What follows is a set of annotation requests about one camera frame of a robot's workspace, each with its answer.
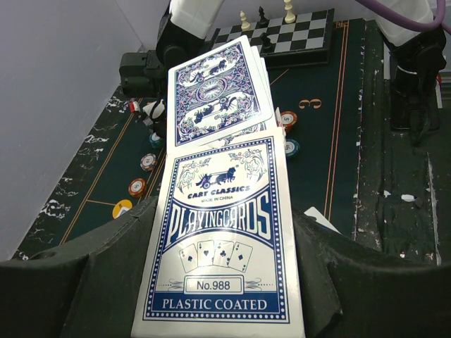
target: chessboard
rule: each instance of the chessboard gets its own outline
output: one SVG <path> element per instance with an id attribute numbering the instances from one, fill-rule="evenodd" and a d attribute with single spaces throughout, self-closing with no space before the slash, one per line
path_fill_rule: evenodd
<path id="1" fill-rule="evenodd" d="M 250 30 L 243 32 L 241 25 L 217 28 L 211 39 L 211 49 L 246 35 L 251 46 L 257 46 L 265 58 L 267 68 L 293 67 L 299 65 L 327 64 L 333 30 L 334 9 L 296 15 L 294 23 L 287 24 L 284 18 L 270 19 L 268 27 L 251 23 Z M 261 33 L 266 32 L 274 51 L 261 50 Z"/>

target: black mount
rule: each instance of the black mount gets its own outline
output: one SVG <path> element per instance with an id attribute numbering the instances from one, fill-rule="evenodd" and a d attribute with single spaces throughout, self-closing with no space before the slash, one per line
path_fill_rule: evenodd
<path id="1" fill-rule="evenodd" d="M 155 51 L 125 53 L 119 67 L 122 92 L 130 98 L 157 97 L 166 92 L 166 73 Z"/>
<path id="2" fill-rule="evenodd" d="M 445 33 L 439 26 L 401 46 L 383 38 L 397 62 L 390 90 L 390 125 L 394 130 L 410 130 L 412 145 L 417 146 L 428 131 L 440 127 L 437 109 L 428 101 L 434 94 L 438 72 L 446 66 Z"/>
<path id="3" fill-rule="evenodd" d="M 0 337 L 130 337 L 156 202 L 28 261 L 0 262 Z M 296 251 L 306 337 L 449 337 L 450 264 L 389 256 L 292 214 L 286 254 Z"/>

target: yellow chip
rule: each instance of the yellow chip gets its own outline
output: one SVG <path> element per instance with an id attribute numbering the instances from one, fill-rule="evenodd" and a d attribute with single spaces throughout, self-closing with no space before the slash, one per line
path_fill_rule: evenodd
<path id="1" fill-rule="evenodd" d="M 119 201 L 113 208 L 113 218 L 116 219 L 120 215 L 123 215 L 124 213 L 129 211 L 132 207 L 133 207 L 132 202 L 127 199 Z"/>

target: white chess piece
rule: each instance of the white chess piece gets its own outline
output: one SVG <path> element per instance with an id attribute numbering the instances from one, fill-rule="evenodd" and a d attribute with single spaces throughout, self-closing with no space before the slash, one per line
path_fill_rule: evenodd
<path id="1" fill-rule="evenodd" d="M 291 11 L 293 6 L 291 6 L 291 0 L 283 0 L 285 2 L 285 10 L 287 11 L 287 16 L 285 16 L 286 23 L 293 23 L 296 20 L 296 16 Z"/>
<path id="2" fill-rule="evenodd" d="M 246 32 L 247 30 L 250 30 L 251 29 L 251 24 L 246 21 L 246 15 L 244 14 L 243 11 L 240 12 L 240 17 L 241 17 L 241 21 L 242 21 L 242 23 L 241 23 L 241 30 L 243 32 Z"/>

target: horse cart illustration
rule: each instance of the horse cart illustration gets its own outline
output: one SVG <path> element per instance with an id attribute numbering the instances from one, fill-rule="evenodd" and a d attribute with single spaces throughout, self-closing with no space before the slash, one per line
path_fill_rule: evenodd
<path id="1" fill-rule="evenodd" d="M 229 168 L 227 171 L 223 171 L 220 173 L 212 173 L 205 174 L 201 177 L 201 180 L 196 183 L 198 187 L 208 189 L 212 185 L 221 185 L 221 183 L 232 182 L 235 179 L 235 171 L 234 167 Z"/>

